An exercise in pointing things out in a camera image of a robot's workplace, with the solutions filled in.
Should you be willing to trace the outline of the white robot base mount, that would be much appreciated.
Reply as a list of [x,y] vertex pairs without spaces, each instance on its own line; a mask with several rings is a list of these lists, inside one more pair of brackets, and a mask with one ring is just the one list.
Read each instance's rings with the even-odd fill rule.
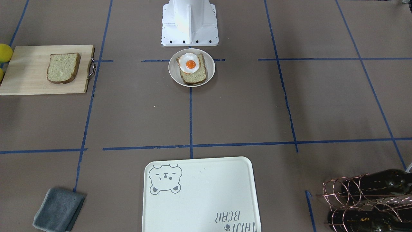
[[162,8],[161,46],[217,46],[216,7],[209,0],[170,0]]

